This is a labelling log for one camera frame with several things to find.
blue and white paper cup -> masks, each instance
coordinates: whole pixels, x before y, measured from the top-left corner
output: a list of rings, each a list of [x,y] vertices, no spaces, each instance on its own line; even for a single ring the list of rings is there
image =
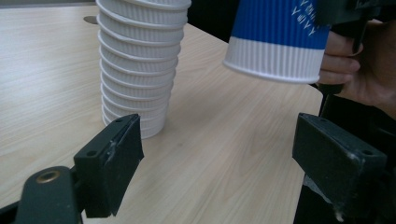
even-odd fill
[[[241,0],[223,63],[246,75],[315,83],[330,26],[315,24],[318,0]]]

screw hole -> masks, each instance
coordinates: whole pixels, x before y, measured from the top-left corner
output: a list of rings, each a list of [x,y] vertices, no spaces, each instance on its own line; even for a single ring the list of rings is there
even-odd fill
[[[42,175],[40,175],[35,181],[39,184],[46,184],[51,182],[52,180],[58,178],[61,175],[59,171],[48,171]]]

wooden table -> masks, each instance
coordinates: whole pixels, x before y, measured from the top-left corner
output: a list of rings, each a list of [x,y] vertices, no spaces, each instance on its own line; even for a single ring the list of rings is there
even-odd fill
[[[0,10],[0,206],[25,179],[73,156],[104,127],[97,7]],[[292,223],[303,171],[291,158],[308,85],[236,74],[227,44],[190,25],[164,129],[143,141],[116,217],[85,223]]]

finger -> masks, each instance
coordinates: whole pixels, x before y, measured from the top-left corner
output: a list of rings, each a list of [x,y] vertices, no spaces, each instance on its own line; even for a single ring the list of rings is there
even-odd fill
[[[329,37],[326,43],[325,53],[334,56],[353,56],[363,50],[361,44],[357,53],[353,53],[353,39],[329,32]]]
[[[336,73],[354,73],[361,68],[361,64],[351,58],[323,55],[321,69]]]
[[[370,21],[369,21],[369,23],[371,23],[371,24],[382,24],[383,22],[382,22],[382,21],[379,21],[379,20],[376,20],[376,19],[374,19],[374,20],[370,20]]]
[[[344,84],[352,79],[351,74],[334,73],[331,71],[320,70],[319,81],[320,84]]]

white paper cup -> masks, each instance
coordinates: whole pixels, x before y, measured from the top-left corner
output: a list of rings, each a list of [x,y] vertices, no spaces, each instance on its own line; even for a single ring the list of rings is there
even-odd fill
[[[172,29],[145,27],[127,19],[125,19],[125,21],[115,20],[114,18],[111,18],[102,12],[99,12],[97,21],[101,27],[106,27],[108,30],[113,31],[114,33],[124,35],[134,40],[175,45],[179,43],[184,37],[183,27]]]
[[[182,10],[191,6],[191,0],[124,0],[144,7],[154,7],[164,10]]]
[[[140,58],[175,58],[181,50],[180,43],[170,46],[147,46],[129,43],[107,32],[99,31],[98,39],[103,46]]]
[[[246,75],[315,83],[329,33],[318,0],[241,0],[224,64]]]
[[[101,49],[106,49],[107,51],[110,51],[111,53],[120,56],[122,58],[128,59],[128,60],[133,60],[133,61],[139,61],[139,62],[164,62],[164,61],[169,61],[173,60],[177,57],[177,55],[168,55],[166,58],[144,58],[144,57],[138,57],[134,56],[131,54],[124,53],[122,51],[119,51],[117,49],[111,48],[108,44],[106,43],[101,43]]]
[[[152,23],[152,22],[143,22],[143,21],[136,21],[136,20],[132,20],[126,17],[123,17],[117,13],[114,13],[110,10],[108,10],[107,8],[103,7],[102,5],[98,5],[99,6],[99,14],[103,14],[106,15],[108,17],[110,17],[111,19],[114,19],[116,21],[119,21],[121,23],[124,24],[130,24],[132,26],[137,26],[137,27],[144,27],[144,28],[151,28],[151,29],[158,29],[158,30],[175,30],[175,29],[179,29],[179,28],[183,28],[183,26],[185,25],[185,23],[179,23],[179,24],[168,24],[168,23],[164,23],[164,24],[158,24],[158,23]]]
[[[148,62],[145,61],[145,58],[141,58],[139,60],[123,58],[120,55],[114,54],[103,47],[100,48],[99,53],[103,61],[106,61],[107,63],[113,63],[122,69],[135,72],[155,73],[167,71],[172,68],[176,68],[178,62],[178,57],[171,60],[168,59],[167,61],[158,62]]]
[[[169,102],[166,102],[162,106],[156,108],[133,109],[123,105],[118,105],[102,95],[102,105],[107,109],[107,112],[111,113],[112,117],[115,118],[120,118],[130,114],[139,114],[144,119],[150,119],[165,113],[169,106]]]
[[[167,108],[160,110],[160,112],[161,113],[159,113],[157,116],[148,119],[145,119],[141,113],[137,113],[140,115],[140,132],[142,139],[152,137],[161,131],[166,122]],[[122,116],[113,116],[113,113],[109,111],[105,105],[102,106],[102,118],[105,125],[108,125],[111,123],[111,121],[120,117]]]
[[[156,87],[171,82],[176,75],[176,69],[158,73],[131,73],[118,68],[115,64],[100,61],[102,73],[113,77],[120,83],[134,83],[136,86]]]
[[[173,81],[165,83],[165,85],[156,88],[146,87],[135,87],[135,86],[124,86],[114,80],[101,75],[102,84],[111,92],[122,98],[144,98],[154,99],[161,98],[162,96],[168,95],[173,88]]]
[[[108,124],[110,124],[111,121],[114,120],[114,119],[108,118],[106,116],[105,112],[103,112],[102,119],[103,119],[103,122],[104,122],[104,124],[106,126]],[[147,138],[150,138],[150,137],[156,135],[157,133],[159,133],[163,129],[163,126],[164,126],[165,122],[166,122],[166,117],[164,117],[162,120],[159,120],[155,125],[152,125],[150,128],[146,128],[146,129],[140,128],[141,138],[142,139],[147,139]]]
[[[160,98],[155,99],[145,99],[145,98],[124,98],[114,92],[108,90],[104,85],[102,85],[102,96],[109,102],[113,102],[117,105],[122,105],[130,108],[131,110],[142,110],[142,109],[155,109],[158,107],[163,107],[168,104],[171,93],[167,93]]]
[[[128,44],[136,44],[136,45],[142,45],[142,46],[151,46],[151,47],[166,47],[166,46],[174,46],[177,44],[180,44],[180,41],[171,41],[171,42],[151,42],[147,40],[138,40],[138,39],[132,39],[130,37],[127,37],[125,35],[119,35],[112,31],[111,29],[108,29],[105,27],[100,21],[99,15],[97,16],[97,21],[100,26],[100,29],[107,33],[108,35],[111,35],[115,38],[117,38],[120,41],[123,41]]]
[[[154,24],[174,24],[183,26],[187,23],[187,9],[166,10],[155,7],[144,7],[123,0],[96,0],[99,8],[105,8],[122,17]]]

